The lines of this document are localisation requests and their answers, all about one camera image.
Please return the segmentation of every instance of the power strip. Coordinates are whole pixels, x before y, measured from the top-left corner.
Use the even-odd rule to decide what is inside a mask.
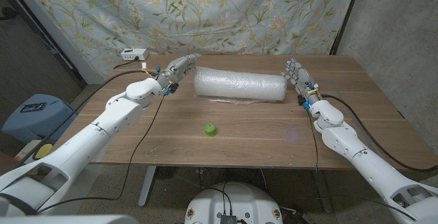
[[[122,53],[123,60],[134,60],[138,56],[138,60],[146,60],[149,56],[147,49],[123,49]]]

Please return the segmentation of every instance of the wooden table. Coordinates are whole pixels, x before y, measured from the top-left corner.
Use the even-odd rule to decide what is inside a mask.
[[[180,55],[150,55],[148,67],[166,67]],[[204,55],[199,66],[228,71],[279,74],[291,56]],[[438,163],[438,157],[401,116],[389,99],[368,77],[355,59],[348,56],[295,56],[313,75],[323,94],[341,97],[359,115],[365,126],[384,148],[410,166],[425,168]],[[140,68],[140,63],[116,69],[113,75]],[[297,103],[297,93],[290,84],[284,101],[235,105],[216,103],[194,96],[195,73],[185,76],[173,95],[165,97],[147,137],[138,147],[132,162],[158,166],[216,166],[282,169],[312,169],[316,164],[315,144],[307,113]],[[73,134],[93,121],[105,102],[121,93],[144,73],[124,75],[98,91],[72,125],[55,144],[59,147]],[[139,122],[119,133],[100,159],[104,164],[126,164],[151,125],[159,99]],[[397,169],[402,169],[375,149],[351,113],[335,100],[329,101],[358,132],[360,139]],[[213,123],[216,136],[204,135],[204,126]],[[315,132],[318,167],[352,169],[343,157],[324,145]]]

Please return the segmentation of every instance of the curtain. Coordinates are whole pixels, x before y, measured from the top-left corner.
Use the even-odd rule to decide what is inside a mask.
[[[328,54],[350,0],[37,0],[97,73],[150,53]]]

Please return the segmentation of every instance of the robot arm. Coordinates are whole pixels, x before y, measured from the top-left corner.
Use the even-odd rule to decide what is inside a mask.
[[[174,92],[183,76],[195,69],[201,55],[195,53],[172,61],[155,79],[129,84],[126,91],[112,97],[105,111],[91,124],[66,141],[59,149],[35,162],[21,166],[0,177],[0,198],[9,206],[4,216],[35,214],[61,201],[71,184],[93,157],[118,132],[136,123],[152,100]],[[49,173],[40,181],[29,173],[45,169]]]
[[[295,59],[287,62],[286,70],[288,74],[281,74],[303,97],[304,109],[317,118],[313,126],[322,134],[324,144],[349,160],[386,204],[401,211],[390,209],[397,222],[414,223],[438,217],[437,188],[405,177],[366,147],[357,138],[356,131],[344,121],[342,112],[321,98],[318,85]]]

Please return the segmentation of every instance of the bubble wrap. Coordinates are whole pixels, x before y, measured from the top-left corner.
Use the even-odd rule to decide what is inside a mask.
[[[280,75],[236,73],[205,67],[197,67],[196,70],[195,94],[214,97],[214,101],[240,103],[240,100],[243,101],[242,104],[250,104],[282,101],[286,96],[287,83]]]

